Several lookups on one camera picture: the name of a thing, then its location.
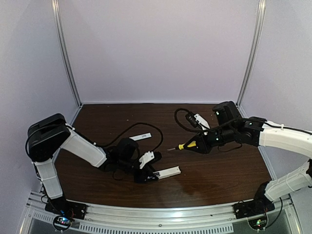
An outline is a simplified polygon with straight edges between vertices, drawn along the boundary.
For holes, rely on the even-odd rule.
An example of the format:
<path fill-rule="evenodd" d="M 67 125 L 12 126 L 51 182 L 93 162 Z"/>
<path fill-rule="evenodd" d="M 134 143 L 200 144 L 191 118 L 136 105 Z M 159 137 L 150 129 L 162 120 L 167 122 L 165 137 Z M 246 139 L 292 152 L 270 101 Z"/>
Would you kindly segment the white remote control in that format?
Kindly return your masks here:
<path fill-rule="evenodd" d="M 172 177 L 172 176 L 176 176 L 176 175 L 181 174 L 181 170 L 180 170 L 179 166 L 176 166 L 176 167 L 172 167 L 172 168 L 168 168 L 168 169 L 164 169 L 164 170 L 153 172 L 153 174 L 158 179 L 165 179 L 165 178 L 168 178 L 168 177 Z"/>

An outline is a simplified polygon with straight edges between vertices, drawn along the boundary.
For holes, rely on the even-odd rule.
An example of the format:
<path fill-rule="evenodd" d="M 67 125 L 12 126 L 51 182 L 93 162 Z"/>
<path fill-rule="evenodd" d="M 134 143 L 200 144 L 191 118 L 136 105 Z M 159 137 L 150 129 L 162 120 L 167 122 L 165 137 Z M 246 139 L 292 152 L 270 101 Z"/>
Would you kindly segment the yellow handled screwdriver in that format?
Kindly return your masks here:
<path fill-rule="evenodd" d="M 173 150 L 185 150 L 187 148 L 192 148 L 196 146 L 196 142 L 192 141 L 191 143 L 185 143 L 185 144 L 179 144 L 173 148 L 167 149 L 167 151 L 173 151 Z"/>

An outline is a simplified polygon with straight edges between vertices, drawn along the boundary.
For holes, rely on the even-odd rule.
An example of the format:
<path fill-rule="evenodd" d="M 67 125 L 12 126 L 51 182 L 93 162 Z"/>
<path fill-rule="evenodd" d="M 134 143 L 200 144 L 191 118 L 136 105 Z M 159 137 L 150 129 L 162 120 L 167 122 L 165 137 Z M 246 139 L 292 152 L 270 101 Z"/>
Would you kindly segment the white remote battery cover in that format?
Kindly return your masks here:
<path fill-rule="evenodd" d="M 131 136 L 130 139 L 132 139 L 134 141 L 139 141 L 139 140 L 144 140 L 144 139 L 148 139 L 151 137 L 152 137 L 151 133 L 145 133 L 145 134 L 141 134 L 141 135 L 137 135 L 137 136 Z"/>

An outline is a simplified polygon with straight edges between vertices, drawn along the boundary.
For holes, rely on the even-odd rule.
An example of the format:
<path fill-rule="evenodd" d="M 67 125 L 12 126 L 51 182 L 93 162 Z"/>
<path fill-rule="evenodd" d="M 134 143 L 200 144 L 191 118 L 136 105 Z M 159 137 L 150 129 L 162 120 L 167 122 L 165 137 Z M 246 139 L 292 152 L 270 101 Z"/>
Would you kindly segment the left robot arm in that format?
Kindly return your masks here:
<path fill-rule="evenodd" d="M 25 151 L 39 175 L 48 202 L 61 215 L 70 211 L 71 206 L 55 168 L 53 156 L 57 150 L 104 172 L 122 170 L 130 173 L 136 183 L 160 179 L 152 166 L 161 159 L 155 149 L 142 154 L 136 140 L 119 136 L 106 145 L 97 144 L 69 125 L 62 114 L 54 114 L 28 128 Z"/>

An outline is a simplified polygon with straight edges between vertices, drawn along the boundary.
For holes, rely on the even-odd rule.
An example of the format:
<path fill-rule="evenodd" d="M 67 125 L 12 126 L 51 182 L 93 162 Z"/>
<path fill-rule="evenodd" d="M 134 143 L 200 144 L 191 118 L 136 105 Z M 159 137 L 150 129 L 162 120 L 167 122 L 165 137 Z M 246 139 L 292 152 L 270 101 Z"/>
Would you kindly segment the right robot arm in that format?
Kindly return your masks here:
<path fill-rule="evenodd" d="M 260 117 L 244 118 L 233 101 L 222 102 L 213 107 L 218 126 L 209 127 L 200 114 L 186 111 L 185 118 L 192 124 L 189 132 L 195 134 L 177 147 L 200 154 L 208 154 L 212 148 L 235 142 L 255 146 L 265 156 L 269 149 L 274 153 L 305 156 L 307 160 L 293 171 L 282 173 L 269 182 L 261 184 L 254 196 L 260 204 L 271 204 L 281 197 L 312 185 L 312 133 L 278 124 Z"/>

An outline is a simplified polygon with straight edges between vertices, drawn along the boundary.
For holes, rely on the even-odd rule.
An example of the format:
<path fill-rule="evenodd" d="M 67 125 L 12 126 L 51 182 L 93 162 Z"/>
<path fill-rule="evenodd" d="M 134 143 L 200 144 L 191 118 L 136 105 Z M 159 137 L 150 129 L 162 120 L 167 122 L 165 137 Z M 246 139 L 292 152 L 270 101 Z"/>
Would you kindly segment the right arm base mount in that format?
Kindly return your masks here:
<path fill-rule="evenodd" d="M 275 209 L 275 205 L 267 199 L 240 201 L 233 205 L 236 219 L 265 214 Z"/>

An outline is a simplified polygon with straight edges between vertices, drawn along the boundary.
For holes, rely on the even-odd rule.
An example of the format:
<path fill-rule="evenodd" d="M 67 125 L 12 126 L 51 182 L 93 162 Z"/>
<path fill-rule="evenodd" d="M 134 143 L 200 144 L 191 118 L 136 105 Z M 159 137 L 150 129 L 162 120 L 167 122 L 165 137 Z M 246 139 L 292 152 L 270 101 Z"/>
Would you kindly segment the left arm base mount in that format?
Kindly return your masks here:
<path fill-rule="evenodd" d="M 60 198 L 49 200 L 44 209 L 47 212 L 62 215 L 66 218 L 83 220 L 86 215 L 87 205 Z"/>

